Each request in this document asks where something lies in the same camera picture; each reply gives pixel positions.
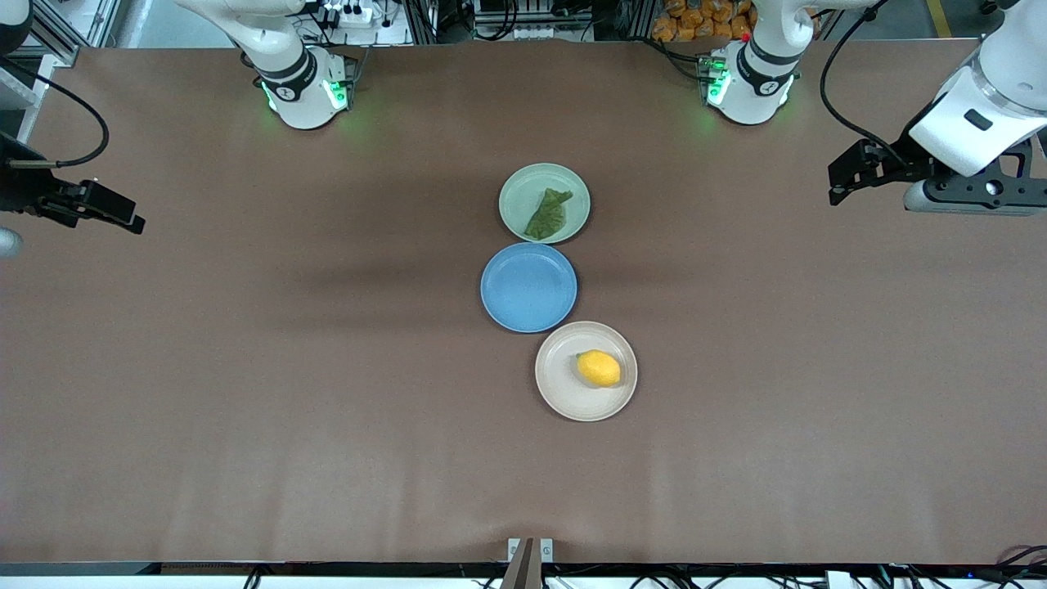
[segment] leafy vegetable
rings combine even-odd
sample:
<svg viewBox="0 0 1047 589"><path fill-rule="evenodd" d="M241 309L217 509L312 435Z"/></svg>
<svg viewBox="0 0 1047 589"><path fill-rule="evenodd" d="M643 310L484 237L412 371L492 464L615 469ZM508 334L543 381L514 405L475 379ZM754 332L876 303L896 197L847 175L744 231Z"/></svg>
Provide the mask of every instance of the leafy vegetable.
<svg viewBox="0 0 1047 589"><path fill-rule="evenodd" d="M574 192L571 190L559 191L553 188L545 188L544 196L541 197L541 204L534 211L531 221L527 224L524 234L531 239L542 240L552 236L556 231L566 224L566 216L563 213L563 203L571 199Z"/></svg>

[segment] plate rim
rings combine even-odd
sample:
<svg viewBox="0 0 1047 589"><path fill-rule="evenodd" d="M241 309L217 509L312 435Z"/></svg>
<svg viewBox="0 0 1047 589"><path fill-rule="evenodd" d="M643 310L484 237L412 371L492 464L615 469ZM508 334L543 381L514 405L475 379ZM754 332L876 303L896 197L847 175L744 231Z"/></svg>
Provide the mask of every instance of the plate rim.
<svg viewBox="0 0 1047 589"><path fill-rule="evenodd" d="M506 202L507 186L509 186L509 182L513 181L513 178L515 178L519 174L522 174L528 168L530 168L530 167L538 167L538 166L552 166L552 167L558 167L560 169L563 169L567 174L570 174L571 176L574 176L574 178L578 180L578 183L581 184L581 186L585 189L585 191L583 192L584 194L584 199L583 200L584 200L584 206L585 206L585 214L582 217L581 222L578 224L578 227L576 227L575 230L571 231L570 233L567 233L567 234L565 234L565 235L563 235L563 236L561 236L559 239L553 239L553 235L547 236L545 239L534 239L532 236L528 236L528 235L526 235L526 234L524 234L521 232L517 232L516 229L514 229L513 227L509 226L509 222L506 220L506 209L505 209L503 203ZM588 222L588 218L589 218L589 214L592 212L593 212L593 199L589 196L588 184L585 183L585 180L582 179L582 177L578 174L578 172L575 172L571 167L567 167L566 165L563 165L563 164L560 164L560 163L554 163L552 161L538 161L538 162L535 162L535 163L529 163L529 164L520 167L519 169L517 169L517 171L513 172L512 174L510 174L508 178L506 178L506 181L502 183L502 189L498 191L498 217L502 218L502 224L505 225L505 227L507 229L509 229L509 232L511 232L511 233L515 234L517 237L522 239L524 241L527 241L527 242L530 242L530 243L540 243L542 245L552 245L553 243L560 243L561 241L566 241L566 240L571 239L572 236L578 234L578 231L582 230L582 227L584 227L585 223Z"/></svg>
<svg viewBox="0 0 1047 589"><path fill-rule="evenodd" d="M526 246L528 248L532 248L533 246L539 246L539 249L541 249L542 254L545 254L547 256L550 256L549 255L549 250L544 249L544 248L548 247L550 250L552 250L552 252L553 252L552 257L554 257L554 260L557 262L557 265L561 266L561 267L566 267L567 268L567 273L571 275L571 279L572 279L572 284L573 284L573 288L571 289L571 291L572 291L571 292L571 303L566 307L566 311L563 313L562 317L560 317L559 319L557 319L552 325L550 325L548 327L540 329L540 330L535 330L535 331L516 330L516 329L510 327L510 326L506 325L505 323L503 323L502 321L499 321L498 318L496 318L494 316L494 314L491 313L491 307L490 307L490 304L488 303L488 300L487 300L487 289L484 288L484 284L487 281L487 277L489 275L489 270L491 269L491 265L494 263L494 260L499 255L503 255L507 250L513 249L513 248L519 248L520 246ZM571 259L567 258L567 256L564 255L562 251L560 251L559 249L553 247L552 245L549 245L547 243L536 243L536 242L533 242L533 241L524 241L524 242L512 243L510 245L507 245L507 246L503 247L502 249L498 249L494 253L494 255L491 255L491 258L488 259L487 264L484 266L484 271L481 272L481 274L480 274L480 301L481 301L481 303L483 303L484 311L487 312L487 316L489 318L491 318L494 321L494 323L497 323L503 329L508 330L509 332L512 332L512 333L515 333L515 334L541 334L543 332L549 332L550 330L552 330L552 329L556 327L557 325L559 325L563 320L567 319L567 316L571 315L571 312L573 312L575 310L575 305L578 304L578 273L575 271L575 266L574 266L574 264L571 263Z"/></svg>
<svg viewBox="0 0 1047 589"><path fill-rule="evenodd" d="M549 397L545 394L545 391L541 390L541 382L538 380L538 367L540 366L539 362L540 362L540 360L541 360L541 358L543 356L543 353L545 354L545 356L548 356L548 353L545 353L545 350L547 350L547 346L551 345L551 344L549 344L549 342L552 341L553 338L556 337L556 335L559 332L562 332L562 331L567 330L570 327L576 326L578 324L595 325L595 326L598 326L600 330L605 330L605 331L610 332L611 334L618 336L622 340L622 342L625 342L626 350L628 350L629 359L626 359L626 361L631 360L632 361L632 366L634 367L636 380L633 381L632 386L629 389L629 394L627 394L625 397L625 399L622 401L621 406L619 406L612 412L610 412L609 414L607 414L607 415L605 415L603 417L580 418L580 417L572 417L571 415L565 415L562 411L560 411L559 409L557 409L556 406L553 405L552 402L549 401ZM563 417L566 417L567 420L571 420L572 422L579 422L579 423L582 423L582 424L595 424L597 422L603 422L605 420L610 420L611 417L618 415L619 413L622 412L623 409L625 409L625 407L627 405L629 405L629 402L632 401L632 395L634 395L636 392L637 392L637 385L640 383L640 361L637 360L637 353L636 353L636 350L632 349L632 344L630 344L629 341L625 338L625 336L622 336L622 334L620 332L618 332L617 330L615 330L614 327L611 327L611 326L609 326L609 325L607 325L605 323L600 323L598 321L588 321L588 320L573 321L571 323L567 323L567 324L561 325L560 327L557 327L552 334L550 334L545 338L545 340L542 341L541 346L538 347L538 354L535 355L535 359L534 359L534 382L535 382L535 385L538 387L538 393L541 395L542 401L544 401L545 405L548 405L549 408L552 409L553 411L555 411L557 414L562 415Z"/></svg>

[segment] plate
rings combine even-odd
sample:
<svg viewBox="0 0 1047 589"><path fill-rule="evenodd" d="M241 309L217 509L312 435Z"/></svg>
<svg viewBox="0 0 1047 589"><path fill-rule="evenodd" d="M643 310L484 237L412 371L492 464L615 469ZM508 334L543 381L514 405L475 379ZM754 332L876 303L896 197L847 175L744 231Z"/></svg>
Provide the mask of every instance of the plate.
<svg viewBox="0 0 1047 589"><path fill-rule="evenodd" d="M563 203L563 218L566 221L563 227L545 239L538 240L524 234L524 230L541 204L545 188L571 190L574 196ZM498 195L502 222L516 236L534 243L557 243L575 234L588 219L589 206L585 182L578 174L556 163L533 163L517 169L509 176Z"/></svg>
<svg viewBox="0 0 1047 589"><path fill-rule="evenodd" d="M578 298L571 262L553 247L516 243L498 251L480 278L484 309L498 325L520 334L556 327Z"/></svg>
<svg viewBox="0 0 1047 589"><path fill-rule="evenodd" d="M622 367L622 381L600 388L578 375L576 357L602 350ZM615 415L632 399L639 368L632 347L610 327L593 321L569 323L552 333L534 363L534 377L542 399L560 415L576 422L599 422Z"/></svg>

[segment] lemon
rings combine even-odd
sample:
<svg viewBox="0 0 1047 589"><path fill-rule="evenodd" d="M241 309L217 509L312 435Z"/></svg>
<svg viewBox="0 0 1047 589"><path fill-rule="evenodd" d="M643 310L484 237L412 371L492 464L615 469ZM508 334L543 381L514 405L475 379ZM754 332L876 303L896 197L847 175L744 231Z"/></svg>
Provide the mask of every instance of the lemon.
<svg viewBox="0 0 1047 589"><path fill-rule="evenodd" d="M578 372L597 387L614 387L622 380L622 367L618 361L600 350L578 355Z"/></svg>

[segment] blue plate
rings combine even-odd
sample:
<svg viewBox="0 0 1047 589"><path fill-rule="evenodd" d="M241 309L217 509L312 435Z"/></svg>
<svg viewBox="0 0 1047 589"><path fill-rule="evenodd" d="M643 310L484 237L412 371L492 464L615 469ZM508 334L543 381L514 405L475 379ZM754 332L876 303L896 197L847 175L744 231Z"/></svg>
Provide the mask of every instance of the blue plate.
<svg viewBox="0 0 1047 589"><path fill-rule="evenodd" d="M480 278L480 298L491 319L520 334L537 334L563 321L578 298L571 262L540 243L498 251Z"/></svg>

